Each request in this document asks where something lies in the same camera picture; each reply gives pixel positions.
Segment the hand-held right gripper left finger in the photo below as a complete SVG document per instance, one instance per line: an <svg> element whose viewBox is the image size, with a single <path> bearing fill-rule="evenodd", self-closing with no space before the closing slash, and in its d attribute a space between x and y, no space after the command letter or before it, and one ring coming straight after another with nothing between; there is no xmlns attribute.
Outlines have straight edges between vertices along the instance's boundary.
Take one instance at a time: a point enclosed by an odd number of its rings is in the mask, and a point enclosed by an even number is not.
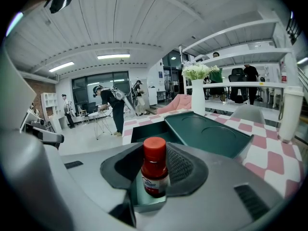
<svg viewBox="0 0 308 231"><path fill-rule="evenodd" d="M131 227L136 226L131 188L143 164L140 142L61 159L65 164L82 162L68 172L86 196L108 215Z"/></svg>

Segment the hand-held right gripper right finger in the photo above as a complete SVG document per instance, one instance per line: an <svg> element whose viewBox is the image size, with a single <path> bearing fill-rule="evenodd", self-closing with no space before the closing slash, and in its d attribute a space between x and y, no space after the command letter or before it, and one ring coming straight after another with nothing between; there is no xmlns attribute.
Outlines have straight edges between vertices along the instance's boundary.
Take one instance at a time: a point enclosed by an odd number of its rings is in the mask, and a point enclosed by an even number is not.
<svg viewBox="0 0 308 231"><path fill-rule="evenodd" d="M137 213L140 231L260 231L283 199L269 184L233 159L168 143L173 177L157 210Z"/></svg>

